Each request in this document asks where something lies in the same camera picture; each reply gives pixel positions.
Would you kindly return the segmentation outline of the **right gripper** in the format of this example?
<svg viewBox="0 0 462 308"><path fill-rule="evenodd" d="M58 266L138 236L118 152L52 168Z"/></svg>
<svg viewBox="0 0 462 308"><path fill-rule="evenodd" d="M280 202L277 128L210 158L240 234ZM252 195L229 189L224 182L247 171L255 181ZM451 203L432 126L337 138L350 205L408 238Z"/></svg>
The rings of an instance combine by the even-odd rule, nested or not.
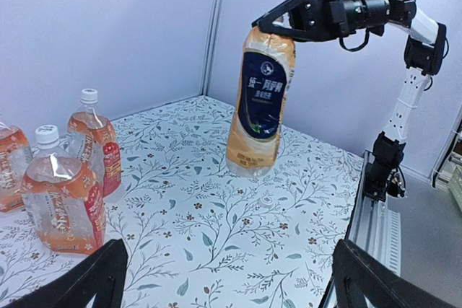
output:
<svg viewBox="0 0 462 308"><path fill-rule="evenodd" d="M285 14L289 27L275 22ZM326 42L347 35L343 0L285 0L256 19L261 32L291 38L300 43Z"/></svg>

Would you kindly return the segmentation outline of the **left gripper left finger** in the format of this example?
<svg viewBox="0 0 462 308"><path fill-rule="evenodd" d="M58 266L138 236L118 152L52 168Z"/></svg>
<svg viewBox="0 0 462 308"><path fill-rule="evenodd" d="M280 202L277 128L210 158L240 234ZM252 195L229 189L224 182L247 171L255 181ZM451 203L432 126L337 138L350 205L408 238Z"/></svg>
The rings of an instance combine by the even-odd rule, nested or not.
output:
<svg viewBox="0 0 462 308"><path fill-rule="evenodd" d="M127 265L122 239L91 255L22 245L1 255L1 306L121 307Z"/></svg>

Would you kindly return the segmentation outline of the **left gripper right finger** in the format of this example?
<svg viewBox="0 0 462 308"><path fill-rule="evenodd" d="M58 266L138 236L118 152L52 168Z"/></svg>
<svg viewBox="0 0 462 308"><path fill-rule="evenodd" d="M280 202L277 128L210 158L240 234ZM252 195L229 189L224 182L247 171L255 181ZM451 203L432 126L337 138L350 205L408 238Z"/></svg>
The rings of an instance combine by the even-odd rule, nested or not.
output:
<svg viewBox="0 0 462 308"><path fill-rule="evenodd" d="M402 279L349 239L333 253L336 307L452 307L428 291Z"/></svg>

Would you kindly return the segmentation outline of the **milk tea bottle dark label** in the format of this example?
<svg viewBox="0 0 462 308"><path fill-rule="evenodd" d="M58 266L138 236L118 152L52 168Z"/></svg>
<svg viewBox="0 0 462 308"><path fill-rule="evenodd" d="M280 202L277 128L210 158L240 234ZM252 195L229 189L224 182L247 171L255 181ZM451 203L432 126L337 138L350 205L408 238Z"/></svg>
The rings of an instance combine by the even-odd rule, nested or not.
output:
<svg viewBox="0 0 462 308"><path fill-rule="evenodd" d="M248 33L227 140L226 160L231 173L261 177L274 166L295 60L293 39L264 33L257 27Z"/></svg>

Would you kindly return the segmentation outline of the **small white bottle cap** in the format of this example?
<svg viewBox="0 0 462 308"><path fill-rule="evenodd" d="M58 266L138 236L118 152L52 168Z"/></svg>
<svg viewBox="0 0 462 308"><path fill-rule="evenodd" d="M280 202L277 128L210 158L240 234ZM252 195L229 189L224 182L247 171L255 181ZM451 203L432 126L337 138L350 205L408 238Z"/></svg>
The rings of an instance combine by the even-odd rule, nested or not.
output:
<svg viewBox="0 0 462 308"><path fill-rule="evenodd" d="M274 205L273 199L269 196L259 198L258 202L263 208L271 208Z"/></svg>

